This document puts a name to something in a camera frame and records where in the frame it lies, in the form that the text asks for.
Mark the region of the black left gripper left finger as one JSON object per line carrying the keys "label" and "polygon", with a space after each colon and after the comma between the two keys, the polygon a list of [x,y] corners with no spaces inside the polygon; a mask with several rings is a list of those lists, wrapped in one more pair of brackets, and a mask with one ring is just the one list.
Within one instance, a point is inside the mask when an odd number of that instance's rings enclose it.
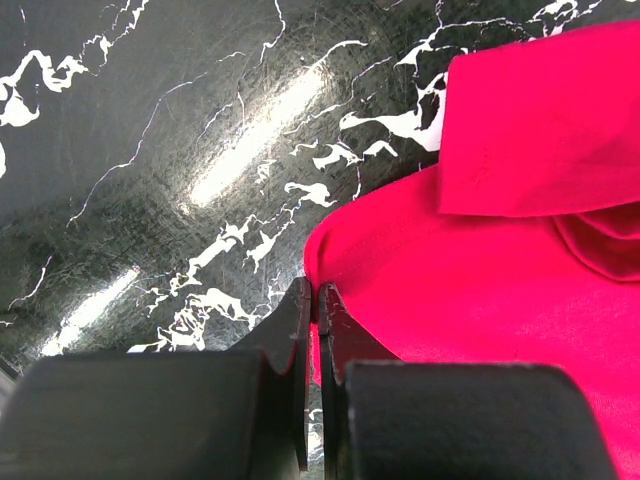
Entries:
{"label": "black left gripper left finger", "polygon": [[311,286],[224,351],[50,356],[1,416],[5,479],[296,479]]}

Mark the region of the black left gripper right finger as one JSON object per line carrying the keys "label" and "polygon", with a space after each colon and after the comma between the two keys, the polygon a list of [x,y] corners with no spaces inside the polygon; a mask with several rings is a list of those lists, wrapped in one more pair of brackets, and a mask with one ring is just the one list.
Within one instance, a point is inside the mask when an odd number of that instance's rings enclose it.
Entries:
{"label": "black left gripper right finger", "polygon": [[559,369],[406,363],[319,292],[328,479],[614,479],[591,407]]}

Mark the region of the red t shirt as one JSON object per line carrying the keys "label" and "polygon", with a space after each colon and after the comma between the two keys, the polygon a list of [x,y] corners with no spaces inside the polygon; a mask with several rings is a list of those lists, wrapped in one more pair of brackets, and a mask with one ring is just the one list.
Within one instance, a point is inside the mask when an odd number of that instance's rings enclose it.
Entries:
{"label": "red t shirt", "polygon": [[329,215],[305,272],[405,361],[564,368],[639,475],[639,24],[463,54],[436,164]]}

